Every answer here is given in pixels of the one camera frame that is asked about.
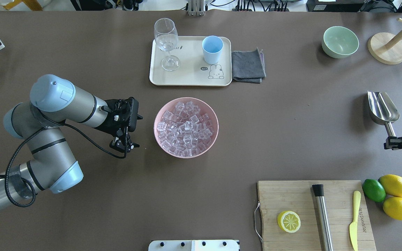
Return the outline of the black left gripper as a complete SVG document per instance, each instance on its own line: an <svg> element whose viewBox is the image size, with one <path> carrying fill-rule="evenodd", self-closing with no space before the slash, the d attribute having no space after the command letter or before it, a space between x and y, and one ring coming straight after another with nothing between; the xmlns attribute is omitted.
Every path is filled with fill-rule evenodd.
<svg viewBox="0 0 402 251"><path fill-rule="evenodd" d="M143 119L138 114L138 100L129 97L128 99L108 99L105 102L107 105L102 106L102 110L107 112L107 117L96 129L114 137L110 142L110 148L125 154L139 148L140 145L134 143L130 135L124 135L126 132L134 132L137 120Z"/></svg>

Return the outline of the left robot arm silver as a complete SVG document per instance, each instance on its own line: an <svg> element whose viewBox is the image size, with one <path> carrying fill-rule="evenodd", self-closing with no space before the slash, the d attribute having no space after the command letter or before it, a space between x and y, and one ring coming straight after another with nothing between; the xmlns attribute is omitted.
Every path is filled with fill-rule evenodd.
<svg viewBox="0 0 402 251"><path fill-rule="evenodd" d="M134 97L102 100L53 74L38 78L29 102L14 106L3 119L5 130L23 142L0 174L0 210L10 205L29 207L39 192L49 189L58 194L83 179L61 130L69 127L80 133L68 120L111 135L110 147L122 156L110 155L124 159L139 147L130 137L143 118L138 109Z"/></svg>

